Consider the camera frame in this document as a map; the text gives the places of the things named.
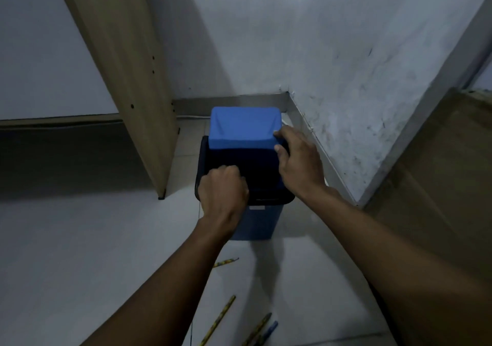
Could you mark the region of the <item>person's left hand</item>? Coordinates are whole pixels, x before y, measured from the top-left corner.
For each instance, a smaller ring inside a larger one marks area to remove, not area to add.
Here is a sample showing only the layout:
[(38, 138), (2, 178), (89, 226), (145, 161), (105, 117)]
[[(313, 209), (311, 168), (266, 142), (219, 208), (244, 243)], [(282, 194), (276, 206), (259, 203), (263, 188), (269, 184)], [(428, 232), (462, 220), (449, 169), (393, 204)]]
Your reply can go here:
[(204, 184), (204, 176), (198, 186), (202, 220), (209, 225), (213, 234), (229, 240), (247, 207), (249, 188), (210, 187)]

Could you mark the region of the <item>person's right hand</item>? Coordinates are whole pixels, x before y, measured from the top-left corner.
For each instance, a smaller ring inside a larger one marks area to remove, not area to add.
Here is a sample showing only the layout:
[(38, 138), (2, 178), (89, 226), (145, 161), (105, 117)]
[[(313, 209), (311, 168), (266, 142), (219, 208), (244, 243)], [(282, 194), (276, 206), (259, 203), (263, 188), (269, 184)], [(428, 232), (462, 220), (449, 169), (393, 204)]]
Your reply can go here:
[(292, 194), (308, 203), (327, 187), (316, 145), (289, 125), (275, 131), (274, 136), (283, 139), (288, 145), (286, 150), (290, 155), (291, 178), (284, 185)]

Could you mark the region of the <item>blue swing bin lid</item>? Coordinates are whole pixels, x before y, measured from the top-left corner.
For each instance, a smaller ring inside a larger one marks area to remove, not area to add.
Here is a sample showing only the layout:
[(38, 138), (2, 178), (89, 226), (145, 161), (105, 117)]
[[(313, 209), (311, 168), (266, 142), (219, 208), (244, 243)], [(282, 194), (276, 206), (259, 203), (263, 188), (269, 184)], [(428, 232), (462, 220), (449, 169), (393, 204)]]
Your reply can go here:
[(214, 107), (208, 147), (273, 150), (277, 144), (286, 144), (285, 139), (274, 136), (281, 128), (281, 112), (276, 107)]

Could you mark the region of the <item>blue trash bin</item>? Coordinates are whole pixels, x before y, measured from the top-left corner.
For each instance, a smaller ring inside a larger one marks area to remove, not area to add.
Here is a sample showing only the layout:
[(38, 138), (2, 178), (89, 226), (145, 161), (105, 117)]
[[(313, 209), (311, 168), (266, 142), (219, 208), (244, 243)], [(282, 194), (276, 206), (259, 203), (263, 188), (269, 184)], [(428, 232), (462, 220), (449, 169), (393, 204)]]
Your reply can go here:
[(208, 136), (200, 144), (195, 197), (200, 200), (198, 186), (204, 175), (220, 166), (235, 165), (249, 188), (248, 206), (232, 240), (260, 241), (272, 238), (283, 206), (292, 202), (294, 194), (284, 185), (279, 173), (279, 159), (274, 149), (221, 149), (209, 147)]

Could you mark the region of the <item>person's right forearm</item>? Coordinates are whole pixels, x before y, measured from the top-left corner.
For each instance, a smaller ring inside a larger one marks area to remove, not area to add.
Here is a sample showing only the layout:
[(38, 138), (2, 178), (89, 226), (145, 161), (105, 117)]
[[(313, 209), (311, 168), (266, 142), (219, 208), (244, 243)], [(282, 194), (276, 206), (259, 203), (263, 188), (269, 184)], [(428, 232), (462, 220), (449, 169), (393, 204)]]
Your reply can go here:
[(292, 193), (327, 225), (361, 272), (435, 346), (492, 346), (492, 288), (398, 236), (325, 184)]

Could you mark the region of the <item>person's left forearm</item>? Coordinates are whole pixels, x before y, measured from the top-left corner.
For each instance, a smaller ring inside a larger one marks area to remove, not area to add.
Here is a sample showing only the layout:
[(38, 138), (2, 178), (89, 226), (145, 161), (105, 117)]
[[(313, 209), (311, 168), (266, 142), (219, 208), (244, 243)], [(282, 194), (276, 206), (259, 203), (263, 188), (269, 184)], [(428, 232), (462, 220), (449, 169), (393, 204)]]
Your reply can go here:
[(181, 346), (237, 223), (202, 217), (183, 244), (80, 346)]

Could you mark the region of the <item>wooden desk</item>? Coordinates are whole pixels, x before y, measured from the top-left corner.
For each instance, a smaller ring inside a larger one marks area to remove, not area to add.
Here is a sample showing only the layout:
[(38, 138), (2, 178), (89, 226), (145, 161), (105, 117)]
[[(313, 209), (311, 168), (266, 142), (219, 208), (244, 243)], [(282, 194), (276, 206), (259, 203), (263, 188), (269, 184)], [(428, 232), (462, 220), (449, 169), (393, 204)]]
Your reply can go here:
[(117, 119), (164, 199), (179, 128), (147, 0), (0, 0), (0, 129)]

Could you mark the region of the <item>blue pencil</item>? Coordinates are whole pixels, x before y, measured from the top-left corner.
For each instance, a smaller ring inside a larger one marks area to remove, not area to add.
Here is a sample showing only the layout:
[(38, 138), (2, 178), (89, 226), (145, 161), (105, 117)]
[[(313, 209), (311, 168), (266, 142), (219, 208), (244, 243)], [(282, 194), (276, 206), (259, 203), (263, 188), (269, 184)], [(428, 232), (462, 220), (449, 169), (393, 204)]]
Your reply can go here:
[(261, 335), (258, 336), (253, 346), (264, 346), (267, 340), (271, 337), (275, 329), (278, 327), (278, 321), (274, 321), (272, 325)]

